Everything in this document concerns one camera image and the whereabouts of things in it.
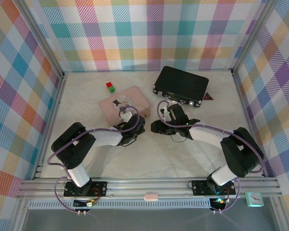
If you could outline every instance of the black mounting plate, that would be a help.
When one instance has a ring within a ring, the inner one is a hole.
[[[83,211],[90,211],[90,209],[88,208],[85,208],[85,209],[81,209],[82,207],[88,207],[86,203],[78,203],[77,200],[74,200],[73,201],[73,208],[76,210],[76,211],[80,211],[80,212],[83,212]]]
[[[75,197],[75,196],[86,196],[86,197],[96,197],[96,191],[98,189],[101,195],[98,196],[106,196],[107,192],[107,182],[106,181],[92,181],[91,190],[88,191],[85,195],[82,195],[79,191],[78,187],[71,181],[65,183],[65,190],[63,196],[65,197]]]
[[[223,190],[218,191],[217,193],[212,193],[211,190],[209,190],[207,181],[206,180],[192,180],[192,189],[193,189],[193,195],[194,196],[211,196],[211,195],[220,195],[220,196],[227,196],[228,192],[224,188],[229,189],[229,195],[235,195],[236,189],[234,183],[232,181],[227,182],[223,186]]]

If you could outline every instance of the metal rail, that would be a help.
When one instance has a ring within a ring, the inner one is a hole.
[[[54,125],[56,115],[58,113],[59,105],[61,103],[61,98],[63,96],[63,91],[64,91],[64,87],[66,85],[67,76],[68,76],[68,74],[65,75],[64,78],[61,78],[59,80],[58,90],[56,93],[54,104],[53,104],[52,109],[51,109],[50,119],[46,125],[45,133],[43,135],[42,142],[41,142],[41,145],[39,147],[38,160],[35,162],[35,165],[33,168],[34,171],[32,172],[32,175],[31,175],[32,180],[34,180],[37,173],[39,173],[39,172],[41,173],[41,167],[40,166],[42,166],[42,162],[44,161],[44,158],[45,158],[45,155],[47,152],[47,147],[49,145],[50,138],[52,136],[53,125]]]
[[[94,181],[107,181],[107,193],[103,199],[143,199],[148,193],[158,194],[159,199],[216,198],[218,196],[193,196],[188,188],[190,180],[206,180],[206,178],[98,178]],[[42,178],[23,182],[18,199],[54,199],[54,184],[57,179]],[[264,197],[281,196],[276,178],[246,177],[240,180],[240,197],[245,192],[261,192]],[[63,197],[63,181],[57,185],[59,197]]]
[[[46,57],[48,58],[49,62],[51,63],[54,71],[59,77],[63,77],[63,70],[56,58],[56,56],[53,53],[53,50],[49,46],[46,38],[43,35],[43,32],[41,31],[39,25],[37,24],[36,20],[34,19],[30,9],[28,8],[27,4],[24,3],[23,0],[13,0],[16,7],[18,8],[19,12],[27,22],[32,34],[35,36],[35,39],[37,40],[38,44],[43,49]]]
[[[275,6],[277,5],[278,0],[268,0],[263,8],[263,11],[260,14],[259,19],[256,22],[256,25],[253,31],[250,34],[250,37],[236,61],[233,67],[233,72],[237,73],[242,64],[244,63],[248,53],[250,52],[252,46],[254,45],[255,41],[258,39],[265,23],[267,22],[269,16],[271,15],[272,11],[274,10]]]

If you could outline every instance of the floor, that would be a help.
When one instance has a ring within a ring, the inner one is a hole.
[[[29,209],[23,231],[91,230],[96,231],[277,231],[270,198],[264,207],[247,207],[245,199],[222,215],[207,208],[185,209],[93,209],[92,216],[75,216],[65,209]]]
[[[103,146],[92,148],[84,165],[91,177],[206,177],[226,161],[220,149],[201,141],[175,143],[169,136],[150,131],[150,124],[158,119],[156,106],[164,98],[155,95],[152,87],[159,71],[70,73],[50,144],[74,122],[87,128],[107,128],[109,124],[98,102],[111,93],[106,83],[111,81],[119,93],[137,86],[151,105],[146,118],[146,132],[129,147]],[[229,71],[191,71],[207,77],[208,93],[213,101],[204,101],[200,108],[184,105],[189,118],[224,129],[248,128],[236,87]],[[52,154],[50,147],[46,153]],[[44,164],[41,177],[64,176],[57,166]]]

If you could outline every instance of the black case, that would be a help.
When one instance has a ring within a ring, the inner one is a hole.
[[[205,77],[165,66],[153,86],[153,92],[169,100],[200,107],[208,83]]]

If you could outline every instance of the teal clock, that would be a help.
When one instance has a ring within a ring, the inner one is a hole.
[[[264,206],[261,192],[246,192],[246,202],[248,207],[262,207]]]

